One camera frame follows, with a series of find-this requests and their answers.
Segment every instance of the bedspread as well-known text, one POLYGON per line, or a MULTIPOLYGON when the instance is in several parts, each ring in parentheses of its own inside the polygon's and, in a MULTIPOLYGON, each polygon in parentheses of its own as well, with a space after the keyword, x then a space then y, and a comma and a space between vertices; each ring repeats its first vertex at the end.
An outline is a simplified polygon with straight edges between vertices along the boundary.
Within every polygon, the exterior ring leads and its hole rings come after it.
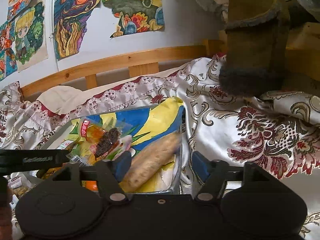
MULTIPOLYGON (((304 199, 308 217, 301 236, 318 239, 320 98, 298 91, 271 91, 260 98, 229 96, 218 79, 225 61, 226 56, 216 55, 186 63, 167 77, 139 77, 88 98, 66 114, 56 114, 40 101, 24 102, 19 83, 13 83, 0 94, 1 148, 40 149, 70 119, 178 96, 186 110, 181 193, 194 194, 202 184, 189 158, 194 150, 233 166, 255 162, 304 199)), ((274 210, 274 219, 282 223, 286 214, 274 210)), ((15 216, 13 224, 18 232, 15 216)))

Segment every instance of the wooden bed frame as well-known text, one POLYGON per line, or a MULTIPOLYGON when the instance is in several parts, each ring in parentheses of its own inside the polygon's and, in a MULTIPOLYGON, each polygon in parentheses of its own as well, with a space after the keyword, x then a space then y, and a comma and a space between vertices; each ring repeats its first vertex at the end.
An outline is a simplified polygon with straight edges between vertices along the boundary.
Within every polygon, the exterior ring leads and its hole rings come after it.
MULTIPOLYGON (((204 40, 202 45, 159 48, 132 52, 98 59, 68 68, 39 79, 21 88, 23 96, 44 92, 65 82, 85 77, 87 89, 97 87, 96 74, 109 70, 129 68, 130 77, 159 72, 159 62, 200 57, 212 57, 217 52, 227 52, 227 36, 219 32, 219 40, 204 40)), ((286 68, 303 73, 320 81, 320 24, 306 23, 290 31, 286 48, 286 68)))

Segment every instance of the round metal bolt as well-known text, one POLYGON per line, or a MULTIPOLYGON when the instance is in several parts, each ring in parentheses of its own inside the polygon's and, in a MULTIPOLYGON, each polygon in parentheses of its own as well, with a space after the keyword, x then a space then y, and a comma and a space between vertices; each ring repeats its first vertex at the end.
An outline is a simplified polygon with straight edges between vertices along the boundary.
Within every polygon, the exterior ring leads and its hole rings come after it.
POLYGON ((164 199, 158 199, 158 204, 164 204, 165 200, 164 199))
POLYGON ((210 201, 213 199, 213 196, 210 193, 200 193, 197 198, 201 201, 210 201))
POLYGON ((125 199, 125 195, 123 195, 122 193, 113 193, 110 195, 110 199, 112 201, 122 201, 125 199))

